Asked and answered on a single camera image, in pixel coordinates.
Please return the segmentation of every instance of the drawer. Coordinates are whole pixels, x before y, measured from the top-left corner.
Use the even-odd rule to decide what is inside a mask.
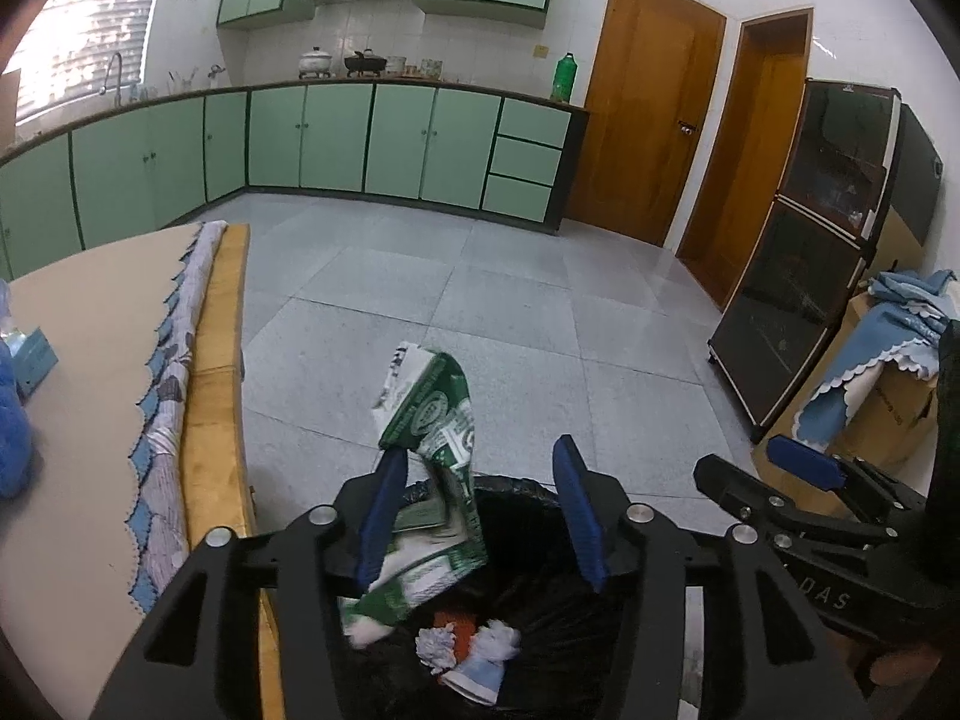
[[[503,101],[503,115],[500,117],[501,135],[563,148],[566,129],[569,125],[568,111],[524,103],[522,100],[510,100],[510,98]]]
[[[553,190],[549,187],[542,187],[539,184],[492,175],[487,179],[483,210],[508,217],[543,221],[551,191]]]
[[[561,154],[557,148],[497,138],[490,172],[553,186]]]

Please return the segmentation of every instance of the green bottle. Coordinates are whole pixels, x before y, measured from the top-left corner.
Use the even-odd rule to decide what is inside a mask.
[[[577,61],[572,53],[568,53],[557,63],[557,71],[553,76],[553,92],[550,99],[554,103],[569,103],[573,94],[573,81],[577,77]]]

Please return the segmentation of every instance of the sink faucet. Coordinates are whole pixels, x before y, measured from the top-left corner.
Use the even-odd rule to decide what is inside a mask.
[[[120,52],[114,53],[107,64],[107,74],[104,76],[104,85],[100,89],[100,97],[107,93],[107,83],[110,79],[110,71],[113,70],[113,60],[116,59],[120,65],[117,69],[117,97],[113,102],[113,107],[120,107],[120,85],[123,83],[123,55]]]

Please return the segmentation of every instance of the brown door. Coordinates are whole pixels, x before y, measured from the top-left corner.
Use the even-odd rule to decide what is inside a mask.
[[[707,117],[726,19],[693,0],[610,0],[568,215],[662,245]]]
[[[733,294],[784,172],[803,100],[812,13],[744,23],[723,119],[680,245],[720,306]]]

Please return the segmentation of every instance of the metal bolt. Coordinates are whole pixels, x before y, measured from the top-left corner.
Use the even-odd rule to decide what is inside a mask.
[[[755,531],[749,525],[733,526],[734,541],[739,541],[741,544],[755,544],[757,543],[757,538],[757,531]]]
[[[229,544],[232,538],[233,533],[230,532],[230,528],[214,528],[206,535],[204,541],[208,546],[222,547]]]
[[[650,522],[654,518],[654,509],[651,509],[645,503],[631,504],[627,508],[627,519],[630,522],[638,522],[641,525],[644,522]]]
[[[336,518],[337,509],[332,506],[318,506],[309,515],[309,519],[314,525],[329,525]]]

